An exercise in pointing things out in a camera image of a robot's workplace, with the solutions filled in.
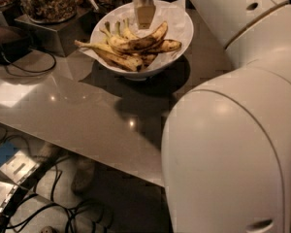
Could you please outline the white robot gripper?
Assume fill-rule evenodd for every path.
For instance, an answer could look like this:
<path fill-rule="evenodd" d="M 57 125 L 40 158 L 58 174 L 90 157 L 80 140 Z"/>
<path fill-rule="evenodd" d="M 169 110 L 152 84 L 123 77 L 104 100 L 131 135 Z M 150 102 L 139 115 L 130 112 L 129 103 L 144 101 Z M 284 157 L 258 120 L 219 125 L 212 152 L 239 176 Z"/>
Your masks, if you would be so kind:
<path fill-rule="evenodd" d="M 134 0 L 135 17 L 139 29 L 149 29 L 156 7 L 153 0 Z"/>

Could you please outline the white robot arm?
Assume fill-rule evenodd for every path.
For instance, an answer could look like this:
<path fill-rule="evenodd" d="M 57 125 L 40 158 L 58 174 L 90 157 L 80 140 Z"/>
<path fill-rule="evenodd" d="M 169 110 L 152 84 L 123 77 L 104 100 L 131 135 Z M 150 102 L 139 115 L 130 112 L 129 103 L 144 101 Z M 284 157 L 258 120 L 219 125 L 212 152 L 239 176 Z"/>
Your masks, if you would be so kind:
<path fill-rule="evenodd" d="M 291 3 L 190 0 L 233 71 L 187 92 L 162 137 L 175 233 L 290 233 Z"/>

